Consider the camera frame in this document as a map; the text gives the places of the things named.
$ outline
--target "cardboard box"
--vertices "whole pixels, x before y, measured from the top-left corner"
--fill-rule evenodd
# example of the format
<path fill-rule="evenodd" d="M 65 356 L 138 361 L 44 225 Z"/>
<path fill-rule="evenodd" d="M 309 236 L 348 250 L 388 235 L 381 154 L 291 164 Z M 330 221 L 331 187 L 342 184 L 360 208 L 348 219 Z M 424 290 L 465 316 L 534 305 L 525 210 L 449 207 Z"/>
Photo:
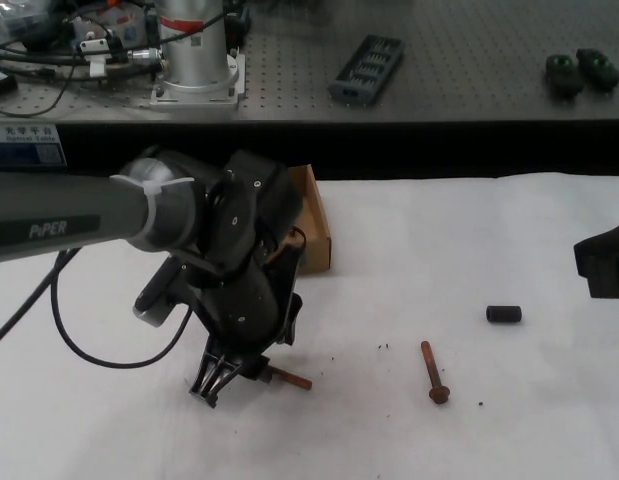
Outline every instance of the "cardboard box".
<path fill-rule="evenodd" d="M 331 233 L 313 169 L 311 165 L 291 167 L 289 176 L 302 195 L 302 213 L 296 226 L 307 236 L 307 248 L 300 263 L 299 274 L 324 272 L 331 266 Z M 298 234 L 290 234 L 285 242 L 300 246 L 303 240 Z"/>

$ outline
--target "label sticker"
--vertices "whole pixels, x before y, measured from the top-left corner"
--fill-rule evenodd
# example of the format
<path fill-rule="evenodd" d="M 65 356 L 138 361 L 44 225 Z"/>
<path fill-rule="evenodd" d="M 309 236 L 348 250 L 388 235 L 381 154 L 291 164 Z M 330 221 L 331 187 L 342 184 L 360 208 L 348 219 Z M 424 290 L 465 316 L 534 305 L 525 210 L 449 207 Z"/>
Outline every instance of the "label sticker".
<path fill-rule="evenodd" d="M 0 124 L 0 168 L 67 165 L 53 124 Z"/>

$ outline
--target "robotic arm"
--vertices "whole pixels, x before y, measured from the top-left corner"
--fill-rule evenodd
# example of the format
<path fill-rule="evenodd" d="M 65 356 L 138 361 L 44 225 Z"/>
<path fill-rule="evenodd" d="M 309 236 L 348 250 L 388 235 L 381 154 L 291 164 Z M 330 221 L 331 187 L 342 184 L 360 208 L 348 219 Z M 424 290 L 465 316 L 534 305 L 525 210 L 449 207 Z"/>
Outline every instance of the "robotic arm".
<path fill-rule="evenodd" d="M 302 249 L 268 258 L 301 208 L 283 165 L 242 151 L 224 169 L 152 149 L 108 179 L 0 173 L 0 261 L 113 239 L 170 252 L 134 312 L 160 326 L 193 309 L 209 339 L 191 393 L 215 406 L 237 375 L 269 381 L 263 352 L 293 344 Z"/>

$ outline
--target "silver cylinder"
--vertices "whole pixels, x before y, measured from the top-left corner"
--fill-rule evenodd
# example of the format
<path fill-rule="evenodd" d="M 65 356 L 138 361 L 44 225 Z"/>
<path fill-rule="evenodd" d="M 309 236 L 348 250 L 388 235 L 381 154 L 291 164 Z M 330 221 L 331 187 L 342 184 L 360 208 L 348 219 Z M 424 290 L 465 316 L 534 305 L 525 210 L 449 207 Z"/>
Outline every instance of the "silver cylinder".
<path fill-rule="evenodd" d="M 159 0 L 160 37 L 165 40 L 186 33 L 222 13 L 222 0 Z M 201 33 L 163 46 L 167 61 L 165 83 L 183 91 L 226 83 L 231 78 L 227 62 L 224 21 Z"/>

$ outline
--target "black cylinder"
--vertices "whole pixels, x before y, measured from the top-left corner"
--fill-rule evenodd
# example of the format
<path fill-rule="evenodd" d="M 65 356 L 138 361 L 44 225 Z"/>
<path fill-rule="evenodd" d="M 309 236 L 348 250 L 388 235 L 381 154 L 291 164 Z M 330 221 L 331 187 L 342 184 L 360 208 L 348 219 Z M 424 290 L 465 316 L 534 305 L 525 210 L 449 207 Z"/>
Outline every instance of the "black cylinder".
<path fill-rule="evenodd" d="M 487 307 L 487 320 L 491 323 L 518 323 L 522 320 L 522 308 L 517 305 L 489 305 Z"/>

